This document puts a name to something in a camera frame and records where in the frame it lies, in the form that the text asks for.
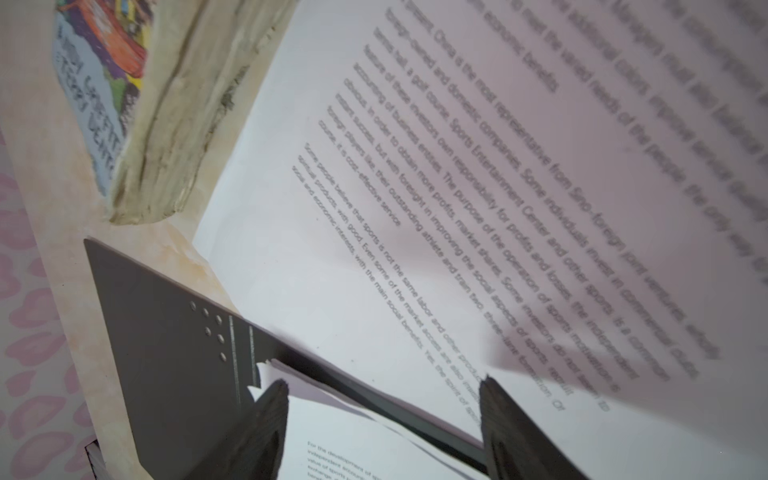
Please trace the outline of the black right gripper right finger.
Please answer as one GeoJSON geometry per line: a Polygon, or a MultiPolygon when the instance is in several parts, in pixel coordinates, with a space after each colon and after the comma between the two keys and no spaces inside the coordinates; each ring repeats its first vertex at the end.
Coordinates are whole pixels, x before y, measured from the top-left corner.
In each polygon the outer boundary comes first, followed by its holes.
{"type": "Polygon", "coordinates": [[[499,480],[586,480],[492,377],[479,386],[488,476],[499,480]]]}

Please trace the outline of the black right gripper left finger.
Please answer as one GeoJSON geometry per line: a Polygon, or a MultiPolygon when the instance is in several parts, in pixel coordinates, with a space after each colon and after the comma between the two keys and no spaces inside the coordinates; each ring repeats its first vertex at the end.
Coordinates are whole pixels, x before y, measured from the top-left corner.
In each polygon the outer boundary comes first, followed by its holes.
{"type": "Polygon", "coordinates": [[[289,386],[275,381],[185,479],[275,480],[289,413],[289,386]]]}

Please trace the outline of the printed paper sheet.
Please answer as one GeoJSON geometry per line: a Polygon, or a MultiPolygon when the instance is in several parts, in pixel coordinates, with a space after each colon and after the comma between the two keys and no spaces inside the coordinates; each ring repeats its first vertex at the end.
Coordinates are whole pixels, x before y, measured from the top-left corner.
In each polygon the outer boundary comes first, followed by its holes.
{"type": "Polygon", "coordinates": [[[405,427],[277,361],[256,365],[258,399],[274,382],[288,385],[280,479],[485,479],[487,476],[405,427]]]}
{"type": "Polygon", "coordinates": [[[194,243],[247,319],[594,479],[767,475],[767,5],[302,1],[194,243]]]}

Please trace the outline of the white and black folder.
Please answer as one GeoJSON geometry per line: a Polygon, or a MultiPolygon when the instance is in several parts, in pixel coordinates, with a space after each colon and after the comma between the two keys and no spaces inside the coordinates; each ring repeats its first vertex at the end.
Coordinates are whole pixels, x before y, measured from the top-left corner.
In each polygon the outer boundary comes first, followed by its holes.
{"type": "Polygon", "coordinates": [[[84,248],[138,459],[153,478],[183,479],[214,450],[250,408],[258,363],[271,359],[399,423],[471,472],[485,473],[477,442],[99,240],[85,239],[84,248]]]}

